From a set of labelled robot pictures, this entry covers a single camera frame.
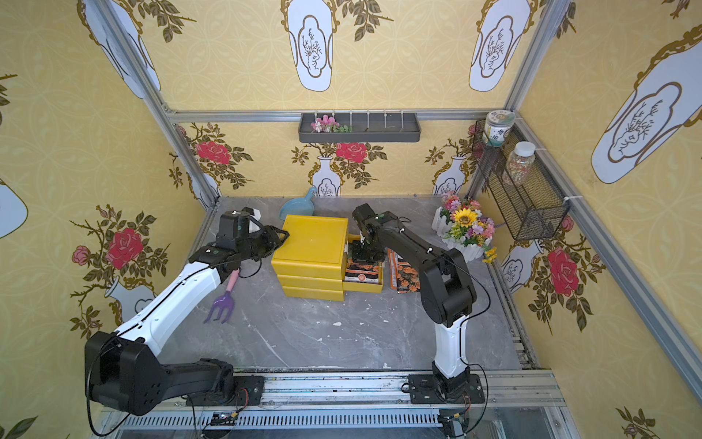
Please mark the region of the yellow drawer cabinet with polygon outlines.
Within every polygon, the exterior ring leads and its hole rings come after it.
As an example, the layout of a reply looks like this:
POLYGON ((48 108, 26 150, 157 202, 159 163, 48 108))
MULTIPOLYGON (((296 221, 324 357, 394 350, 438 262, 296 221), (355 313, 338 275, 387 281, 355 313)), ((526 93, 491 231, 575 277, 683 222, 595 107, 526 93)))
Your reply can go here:
POLYGON ((286 296, 342 302, 348 220, 289 215, 289 233, 272 258, 272 268, 286 296))

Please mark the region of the yellow drawer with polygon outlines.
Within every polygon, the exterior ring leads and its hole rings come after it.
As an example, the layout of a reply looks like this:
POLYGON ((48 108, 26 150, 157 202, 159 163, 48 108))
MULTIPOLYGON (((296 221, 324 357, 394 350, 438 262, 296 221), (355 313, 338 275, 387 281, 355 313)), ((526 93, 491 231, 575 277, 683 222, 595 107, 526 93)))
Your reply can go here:
POLYGON ((343 278, 343 289, 347 292, 372 293, 382 292, 384 268, 382 262, 368 262, 356 259, 360 241, 347 243, 347 262, 343 278))

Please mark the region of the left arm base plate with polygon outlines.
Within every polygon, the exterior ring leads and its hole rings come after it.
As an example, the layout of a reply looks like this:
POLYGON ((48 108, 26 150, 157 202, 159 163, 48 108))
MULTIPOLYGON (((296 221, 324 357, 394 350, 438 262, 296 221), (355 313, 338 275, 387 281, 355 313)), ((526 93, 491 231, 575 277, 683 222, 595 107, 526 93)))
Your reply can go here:
POLYGON ((217 398, 217 402, 220 405, 239 408, 258 406, 263 396, 264 384, 265 378, 260 375, 226 378, 222 395, 217 398))

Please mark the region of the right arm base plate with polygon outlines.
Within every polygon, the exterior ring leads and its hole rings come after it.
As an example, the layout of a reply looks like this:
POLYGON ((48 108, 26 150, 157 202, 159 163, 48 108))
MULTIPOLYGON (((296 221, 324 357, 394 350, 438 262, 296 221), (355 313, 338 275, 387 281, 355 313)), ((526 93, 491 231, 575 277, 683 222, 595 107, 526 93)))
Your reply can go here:
POLYGON ((483 404, 484 386, 475 374, 451 379, 431 374, 409 375, 400 390, 409 395, 412 404, 483 404))

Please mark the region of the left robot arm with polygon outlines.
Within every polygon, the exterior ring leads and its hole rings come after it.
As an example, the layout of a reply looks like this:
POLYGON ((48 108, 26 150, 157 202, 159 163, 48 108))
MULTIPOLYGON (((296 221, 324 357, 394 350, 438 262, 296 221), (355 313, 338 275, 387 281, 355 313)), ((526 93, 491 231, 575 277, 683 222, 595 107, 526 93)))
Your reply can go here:
POLYGON ((237 282, 242 262, 262 261, 288 237, 285 230, 261 225, 252 233, 236 229, 222 234, 195 251, 166 291, 115 331, 99 331, 86 342, 87 401, 135 416, 181 396, 208 395, 231 402, 237 390, 227 362, 163 364, 158 356, 205 296, 224 282, 237 282))

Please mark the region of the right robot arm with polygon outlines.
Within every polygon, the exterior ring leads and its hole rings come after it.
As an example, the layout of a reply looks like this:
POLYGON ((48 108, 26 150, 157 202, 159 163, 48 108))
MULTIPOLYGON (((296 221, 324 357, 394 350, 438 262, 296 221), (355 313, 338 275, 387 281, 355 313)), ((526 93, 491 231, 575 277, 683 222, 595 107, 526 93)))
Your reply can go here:
POLYGON ((445 393, 466 384, 470 369, 464 354, 464 326, 477 294, 464 256, 455 249, 431 245, 389 211, 376 213, 362 204, 352 216, 372 259, 392 250, 417 271, 423 309, 435 323, 433 374, 437 384, 445 393))

